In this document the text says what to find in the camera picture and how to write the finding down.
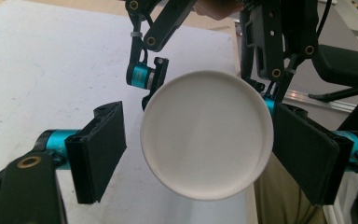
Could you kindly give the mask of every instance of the white plate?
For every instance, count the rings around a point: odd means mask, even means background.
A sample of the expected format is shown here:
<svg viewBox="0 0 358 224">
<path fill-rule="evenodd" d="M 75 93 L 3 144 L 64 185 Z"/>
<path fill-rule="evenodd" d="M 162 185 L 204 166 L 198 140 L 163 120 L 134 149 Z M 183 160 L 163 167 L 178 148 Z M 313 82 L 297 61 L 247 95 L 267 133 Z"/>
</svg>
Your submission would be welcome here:
<svg viewBox="0 0 358 224">
<path fill-rule="evenodd" d="M 272 150 L 272 120 L 246 82 L 200 71 L 155 93 L 145 109 L 141 141 L 149 167 L 169 189 L 217 200 L 260 176 Z"/>
</svg>

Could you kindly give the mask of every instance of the bolt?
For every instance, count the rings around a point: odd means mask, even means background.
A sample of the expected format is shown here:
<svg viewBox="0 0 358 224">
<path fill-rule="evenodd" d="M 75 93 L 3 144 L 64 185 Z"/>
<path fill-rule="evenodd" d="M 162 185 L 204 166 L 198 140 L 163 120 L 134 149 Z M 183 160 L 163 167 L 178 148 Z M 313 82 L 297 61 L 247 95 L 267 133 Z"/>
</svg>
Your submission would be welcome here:
<svg viewBox="0 0 358 224">
<path fill-rule="evenodd" d="M 280 77 L 281 76 L 281 70 L 279 70 L 278 68 L 275 68 L 274 70 L 272 70 L 272 76 L 273 77 Z"/>
<path fill-rule="evenodd" d="M 17 163 L 17 167 L 19 167 L 21 169 L 30 168 L 30 167 L 37 165 L 41 161 L 42 161 L 42 158 L 40 158 L 38 156 L 27 157 L 27 158 L 19 161 L 19 163 Z"/>
<path fill-rule="evenodd" d="M 130 1 L 130 9 L 132 9 L 132 10 L 138 9 L 138 2 L 135 0 Z"/>
<path fill-rule="evenodd" d="M 156 39 L 155 39 L 155 37 L 153 37 L 153 36 L 148 37 L 148 38 L 147 38 L 147 44 L 150 45 L 150 46 L 155 45 L 155 44 L 156 44 Z"/>
<path fill-rule="evenodd" d="M 314 48 L 313 46 L 307 46 L 307 47 L 305 48 L 305 53 L 306 53 L 307 55 L 312 55 L 313 52 L 315 52 L 315 48 Z"/>
</svg>

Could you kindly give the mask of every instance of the teal joint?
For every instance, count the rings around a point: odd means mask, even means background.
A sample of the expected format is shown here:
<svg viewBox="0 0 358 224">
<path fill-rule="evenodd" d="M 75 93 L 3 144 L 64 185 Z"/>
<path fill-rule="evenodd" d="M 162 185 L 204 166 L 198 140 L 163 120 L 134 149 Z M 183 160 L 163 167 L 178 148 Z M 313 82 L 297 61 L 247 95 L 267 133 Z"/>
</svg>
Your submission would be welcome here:
<svg viewBox="0 0 358 224">
<path fill-rule="evenodd" d="M 138 63 L 133 69 L 131 85 L 141 89 L 146 88 L 147 74 L 149 68 L 145 63 Z"/>
<path fill-rule="evenodd" d="M 354 133 L 345 132 L 345 131 L 334 131 L 333 133 L 342 137 L 346 137 L 353 142 L 353 147 L 351 149 L 351 156 L 349 162 L 352 164 L 358 163 L 358 136 L 356 136 L 356 134 Z M 346 171 L 356 172 L 351 167 L 347 167 Z"/>
<path fill-rule="evenodd" d="M 74 135 L 78 130 L 56 130 L 54 131 L 46 143 L 46 150 L 54 150 L 66 160 L 65 165 L 59 167 L 59 170 L 70 170 L 71 166 L 68 161 L 68 153 L 66 151 L 65 139 Z"/>
<path fill-rule="evenodd" d="M 264 102 L 266 102 L 268 111 L 269 111 L 270 115 L 272 116 L 274 113 L 275 101 L 273 101 L 267 97 L 264 97 Z"/>
</svg>

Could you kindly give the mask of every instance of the table surface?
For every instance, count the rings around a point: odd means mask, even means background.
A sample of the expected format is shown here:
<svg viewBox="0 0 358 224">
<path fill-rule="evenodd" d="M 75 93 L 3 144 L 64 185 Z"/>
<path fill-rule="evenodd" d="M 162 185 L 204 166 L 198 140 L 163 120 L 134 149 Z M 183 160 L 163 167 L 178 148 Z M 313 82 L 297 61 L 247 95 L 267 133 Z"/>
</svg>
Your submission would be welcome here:
<svg viewBox="0 0 358 224">
<path fill-rule="evenodd" d="M 253 186 L 199 202 L 173 193 L 150 172 L 139 140 L 148 92 L 125 82 L 132 26 L 124 3 L 38 2 L 0 1 L 0 170 L 43 131 L 81 129 L 95 107 L 122 101 L 128 148 L 102 201 L 77 204 L 70 172 L 57 172 L 69 223 L 256 223 Z M 166 48 L 149 57 L 170 59 L 167 81 L 195 70 L 235 76 L 233 34 L 232 20 L 192 13 Z"/>
</svg>

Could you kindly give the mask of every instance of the black cable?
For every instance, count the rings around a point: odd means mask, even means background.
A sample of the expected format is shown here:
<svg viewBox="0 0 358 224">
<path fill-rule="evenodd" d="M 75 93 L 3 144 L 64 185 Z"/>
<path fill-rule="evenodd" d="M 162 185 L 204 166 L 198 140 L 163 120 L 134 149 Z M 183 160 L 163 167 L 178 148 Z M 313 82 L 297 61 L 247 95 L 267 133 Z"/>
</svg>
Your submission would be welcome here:
<svg viewBox="0 0 358 224">
<path fill-rule="evenodd" d="M 272 86 L 275 84 L 275 82 L 270 82 L 268 85 L 268 88 L 266 90 L 266 96 L 270 97 L 271 96 L 271 90 L 272 90 Z"/>
<path fill-rule="evenodd" d="M 145 47 L 143 47 L 142 49 L 144 50 L 144 59 L 142 60 L 142 62 L 147 63 L 147 57 L 148 57 L 147 49 Z"/>
<path fill-rule="evenodd" d="M 322 29 L 324 28 L 324 24 L 327 20 L 328 12 L 330 11 L 330 7 L 333 0 L 327 0 L 326 7 L 324 8 L 324 14 L 322 15 L 321 22 L 319 23 L 318 31 L 316 32 L 317 36 L 319 37 L 321 35 Z"/>
</svg>

